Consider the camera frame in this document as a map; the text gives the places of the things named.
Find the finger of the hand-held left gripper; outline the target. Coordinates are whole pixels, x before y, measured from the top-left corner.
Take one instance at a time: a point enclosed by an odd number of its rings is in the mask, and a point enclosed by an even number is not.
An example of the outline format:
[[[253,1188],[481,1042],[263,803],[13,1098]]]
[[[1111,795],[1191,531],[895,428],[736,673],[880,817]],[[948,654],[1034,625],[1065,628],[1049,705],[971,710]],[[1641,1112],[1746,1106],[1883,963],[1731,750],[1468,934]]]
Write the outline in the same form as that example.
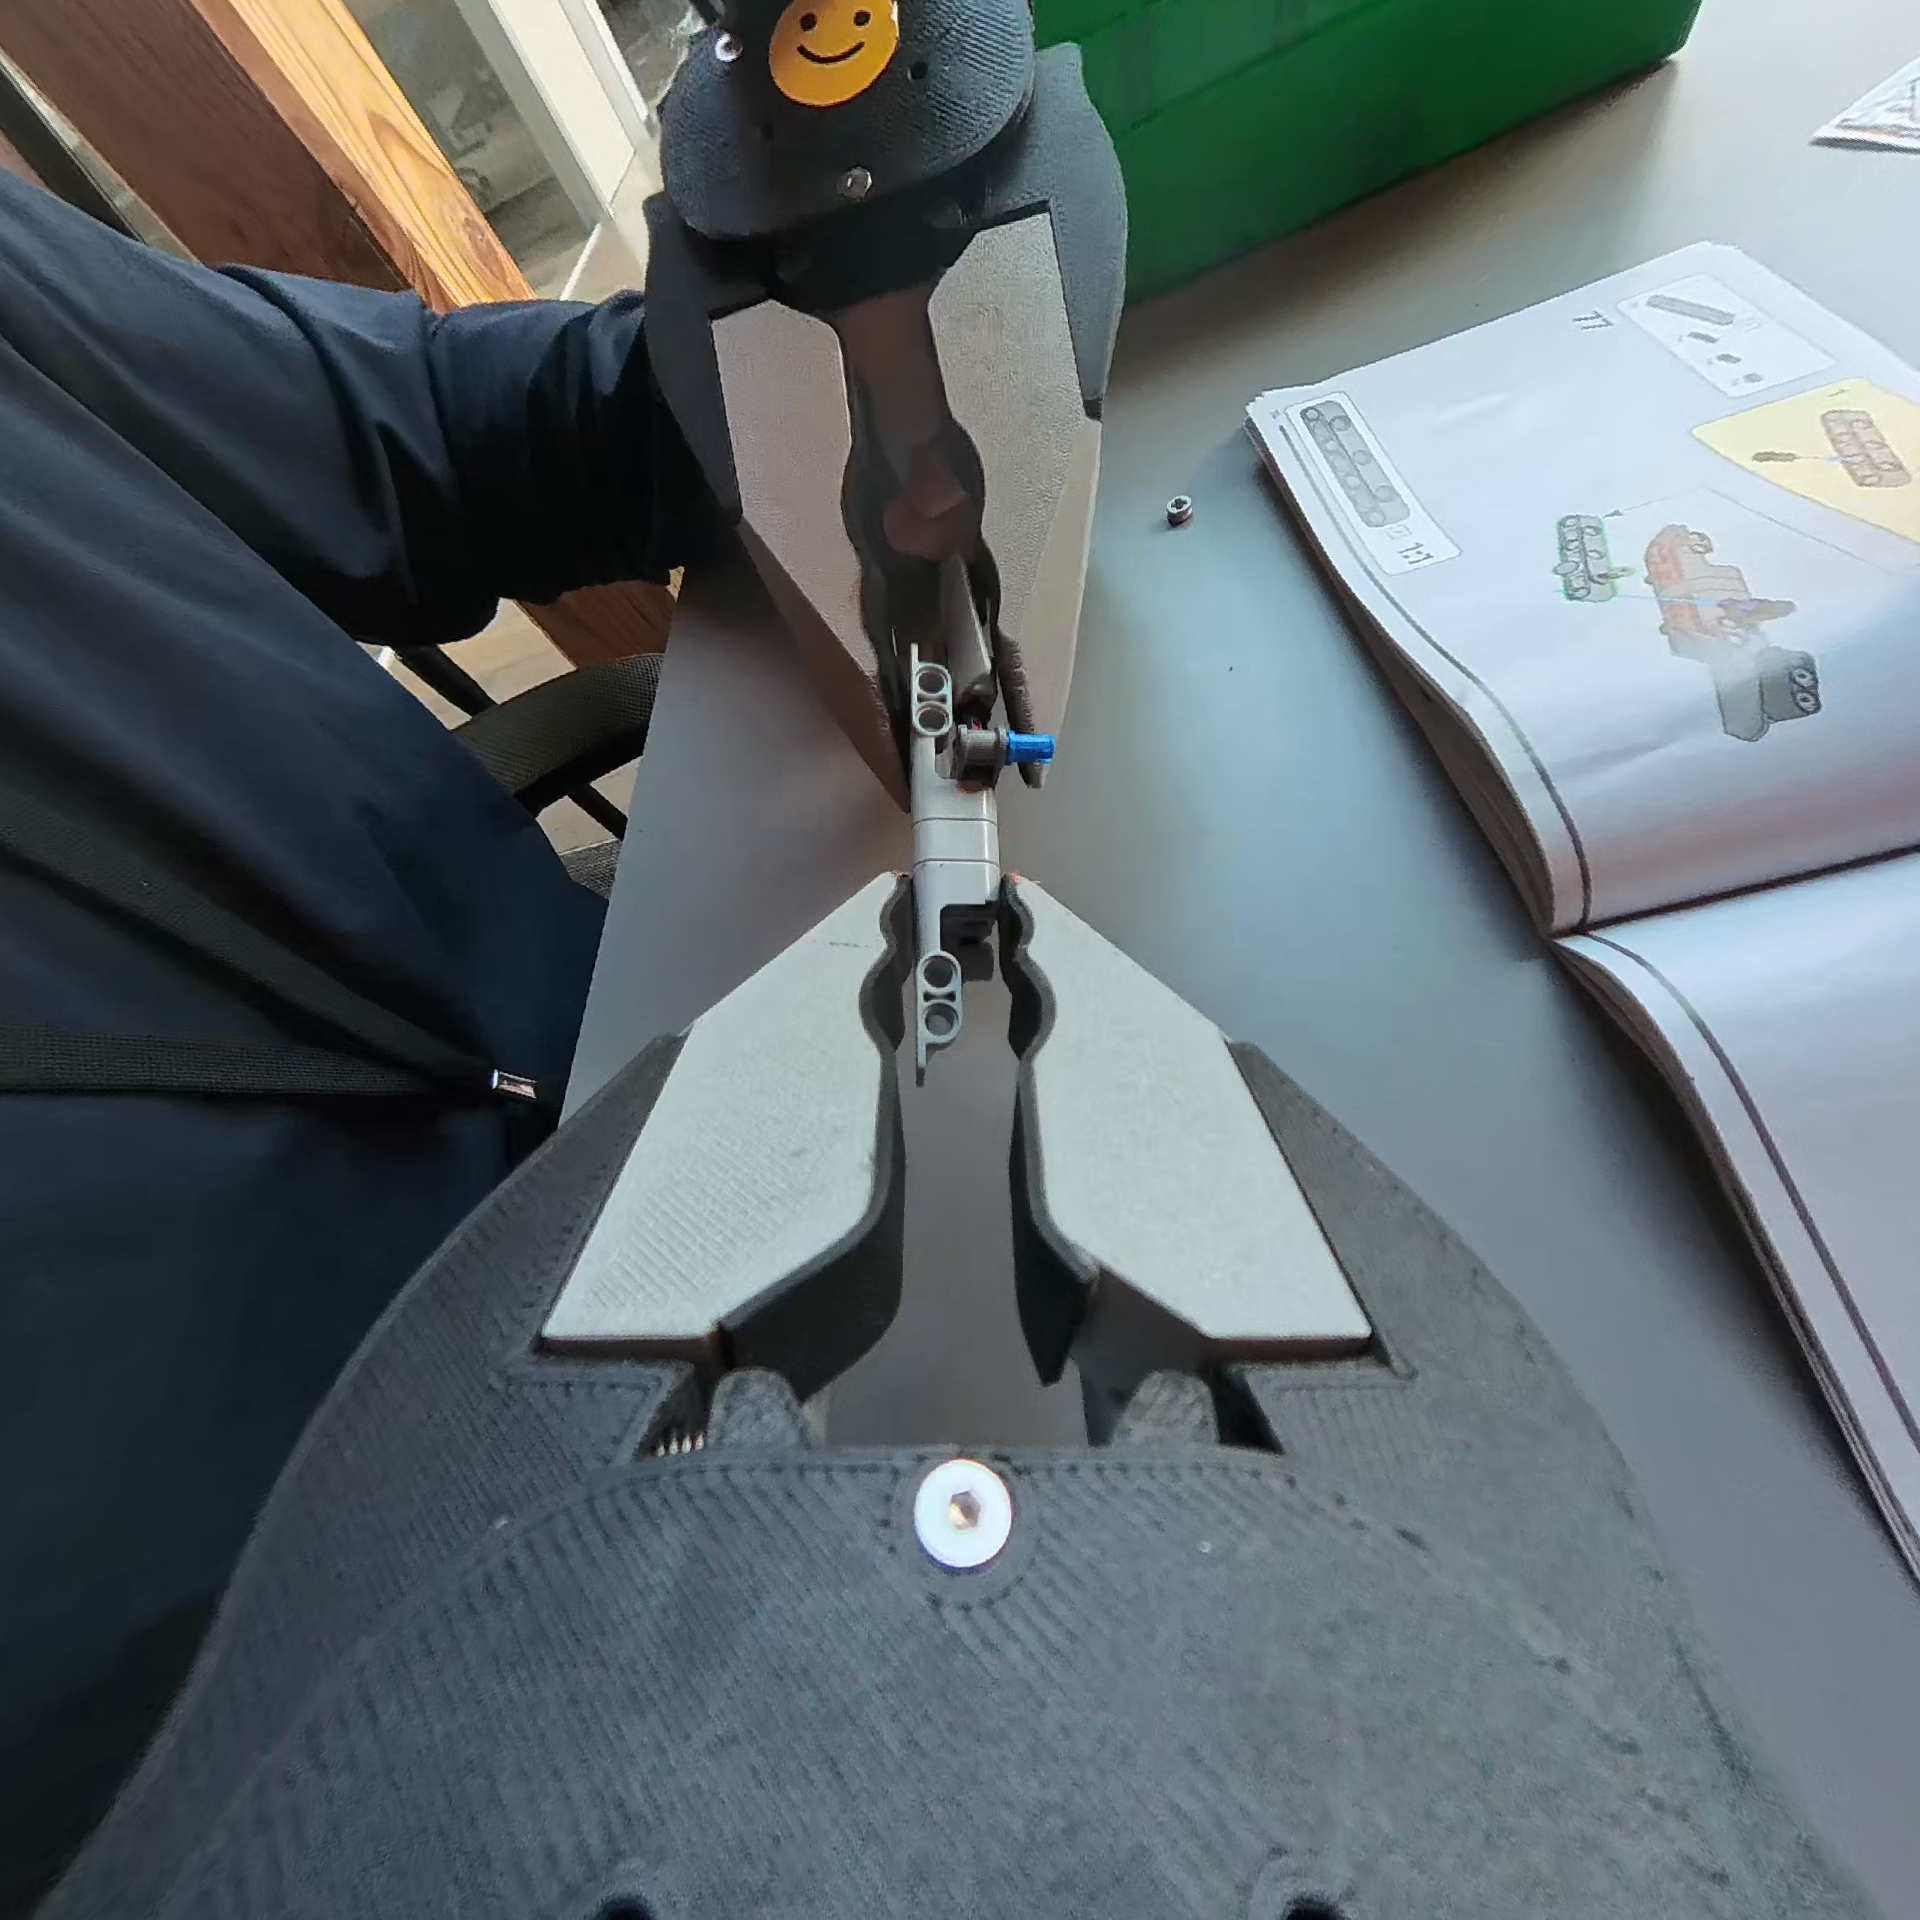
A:
[[[905,809],[905,761],[861,620],[861,568],[844,516],[852,424],[837,337],[823,321],[762,302],[714,321],[711,343],[740,540],[828,713]]]
[[[951,416],[971,442],[983,508],[977,595],[1018,649],[1026,721],[1058,735],[1089,582],[1100,420],[1089,414],[1045,209],[978,232],[928,299]]]

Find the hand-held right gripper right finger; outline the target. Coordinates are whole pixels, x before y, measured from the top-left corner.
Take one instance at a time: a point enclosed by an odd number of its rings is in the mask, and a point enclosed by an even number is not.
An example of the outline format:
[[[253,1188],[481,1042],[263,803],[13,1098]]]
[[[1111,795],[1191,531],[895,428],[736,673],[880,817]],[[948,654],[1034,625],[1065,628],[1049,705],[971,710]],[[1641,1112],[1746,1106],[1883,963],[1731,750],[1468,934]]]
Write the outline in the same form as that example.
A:
[[[1003,882],[999,931],[1040,1379],[1362,1353],[1371,1321],[1221,1028],[1034,881]]]

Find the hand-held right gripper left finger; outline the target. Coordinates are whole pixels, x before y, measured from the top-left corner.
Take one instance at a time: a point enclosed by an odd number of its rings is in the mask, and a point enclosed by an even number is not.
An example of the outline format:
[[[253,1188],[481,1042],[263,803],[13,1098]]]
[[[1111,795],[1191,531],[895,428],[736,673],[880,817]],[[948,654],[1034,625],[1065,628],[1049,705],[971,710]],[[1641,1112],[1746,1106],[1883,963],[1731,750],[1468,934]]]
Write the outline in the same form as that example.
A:
[[[663,1083],[541,1327],[553,1353],[823,1395],[904,1290],[911,890],[884,872],[652,1047]]]

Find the grey lego beam assembly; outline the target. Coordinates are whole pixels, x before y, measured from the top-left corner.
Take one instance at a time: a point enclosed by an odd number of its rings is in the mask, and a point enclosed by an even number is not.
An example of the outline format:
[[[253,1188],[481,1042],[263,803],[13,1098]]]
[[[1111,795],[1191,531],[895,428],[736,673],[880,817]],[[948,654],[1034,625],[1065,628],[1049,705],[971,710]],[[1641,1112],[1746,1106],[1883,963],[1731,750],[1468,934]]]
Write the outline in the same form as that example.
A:
[[[964,1026],[968,990],[994,976],[1001,915],[1001,776],[1039,776],[1055,736],[1035,718],[1015,640],[1001,639],[964,559],[938,575],[933,626],[908,649],[908,782],[916,929],[916,1082]]]

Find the person's left forearm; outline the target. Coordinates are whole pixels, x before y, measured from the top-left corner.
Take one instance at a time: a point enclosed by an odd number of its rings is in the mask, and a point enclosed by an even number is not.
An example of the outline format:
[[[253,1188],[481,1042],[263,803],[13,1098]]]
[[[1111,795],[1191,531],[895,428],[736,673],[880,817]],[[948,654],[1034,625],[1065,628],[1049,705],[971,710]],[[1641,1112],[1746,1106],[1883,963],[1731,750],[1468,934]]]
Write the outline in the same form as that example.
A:
[[[355,639],[461,640],[500,599],[665,585],[728,529],[645,299],[468,305],[194,271],[221,342],[217,520]]]

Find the open lego instruction booklet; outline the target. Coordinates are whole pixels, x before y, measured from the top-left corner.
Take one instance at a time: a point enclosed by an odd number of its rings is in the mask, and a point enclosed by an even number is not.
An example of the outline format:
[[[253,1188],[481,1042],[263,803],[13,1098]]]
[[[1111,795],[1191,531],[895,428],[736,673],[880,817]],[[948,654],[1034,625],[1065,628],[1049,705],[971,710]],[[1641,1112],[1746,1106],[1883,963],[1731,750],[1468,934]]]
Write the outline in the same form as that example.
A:
[[[1917,1552],[1917,385],[1692,244],[1245,432]]]

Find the lego sticker sheet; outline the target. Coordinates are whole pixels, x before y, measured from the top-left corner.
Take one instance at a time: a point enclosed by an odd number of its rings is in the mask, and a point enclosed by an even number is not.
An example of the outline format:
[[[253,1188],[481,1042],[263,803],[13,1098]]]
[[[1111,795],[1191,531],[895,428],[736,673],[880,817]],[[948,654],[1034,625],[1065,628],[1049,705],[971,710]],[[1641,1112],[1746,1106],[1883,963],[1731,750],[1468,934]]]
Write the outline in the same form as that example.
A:
[[[1917,154],[1917,74],[1914,57],[1813,132],[1818,147]]]

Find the person's left hand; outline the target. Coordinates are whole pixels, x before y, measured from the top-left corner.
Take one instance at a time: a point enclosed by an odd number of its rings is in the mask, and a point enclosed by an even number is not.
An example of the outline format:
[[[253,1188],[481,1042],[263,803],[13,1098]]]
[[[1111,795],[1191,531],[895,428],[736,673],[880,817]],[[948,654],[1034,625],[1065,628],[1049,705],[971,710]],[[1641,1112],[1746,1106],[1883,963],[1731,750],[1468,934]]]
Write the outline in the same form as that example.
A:
[[[879,459],[880,532],[913,560],[971,563],[983,490],[933,337],[933,281],[849,305],[832,316],[856,403],[856,444]]]

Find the black office chair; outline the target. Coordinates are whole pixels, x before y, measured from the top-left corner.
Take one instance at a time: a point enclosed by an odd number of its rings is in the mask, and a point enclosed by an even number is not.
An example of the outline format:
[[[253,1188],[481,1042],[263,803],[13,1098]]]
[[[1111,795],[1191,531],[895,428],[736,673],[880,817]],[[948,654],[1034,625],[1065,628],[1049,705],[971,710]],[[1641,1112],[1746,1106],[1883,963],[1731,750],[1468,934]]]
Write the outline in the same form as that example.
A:
[[[569,801],[601,827],[601,841],[559,852],[564,875],[596,906],[613,898],[628,817],[596,794],[596,780],[645,754],[665,668],[663,654],[615,657],[575,666],[506,703],[481,688],[437,644],[365,648],[384,670],[415,676],[443,703],[460,706],[448,736],[506,803],[514,827],[540,852],[553,852],[537,827],[540,814]]]

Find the green plastic bin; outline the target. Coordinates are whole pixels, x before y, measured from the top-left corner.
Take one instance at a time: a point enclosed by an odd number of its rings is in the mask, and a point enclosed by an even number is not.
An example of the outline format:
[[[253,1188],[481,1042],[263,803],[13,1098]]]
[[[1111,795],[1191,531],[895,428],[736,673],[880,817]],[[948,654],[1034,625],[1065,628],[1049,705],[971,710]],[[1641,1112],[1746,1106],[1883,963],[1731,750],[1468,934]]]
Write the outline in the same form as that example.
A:
[[[1039,3],[1082,54],[1162,295],[1689,39],[1699,3]]]

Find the person's dark clothed torso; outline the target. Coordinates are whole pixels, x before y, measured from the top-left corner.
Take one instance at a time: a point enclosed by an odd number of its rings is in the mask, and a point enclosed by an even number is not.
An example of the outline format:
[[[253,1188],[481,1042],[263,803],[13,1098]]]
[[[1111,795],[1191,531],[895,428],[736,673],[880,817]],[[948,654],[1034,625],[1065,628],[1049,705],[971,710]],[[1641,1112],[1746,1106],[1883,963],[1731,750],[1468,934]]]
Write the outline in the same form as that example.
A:
[[[562,1089],[607,915],[365,654],[458,640],[355,639],[196,497],[194,271],[5,176],[5,1916],[540,1144],[492,1076]]]

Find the wooden cabinet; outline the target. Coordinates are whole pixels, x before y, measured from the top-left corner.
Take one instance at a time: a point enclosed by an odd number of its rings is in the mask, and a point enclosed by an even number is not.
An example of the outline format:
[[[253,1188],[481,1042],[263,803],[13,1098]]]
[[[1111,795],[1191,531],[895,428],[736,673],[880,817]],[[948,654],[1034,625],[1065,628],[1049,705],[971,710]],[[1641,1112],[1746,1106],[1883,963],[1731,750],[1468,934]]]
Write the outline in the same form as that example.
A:
[[[2,47],[196,258],[535,292],[346,6],[5,3]]]

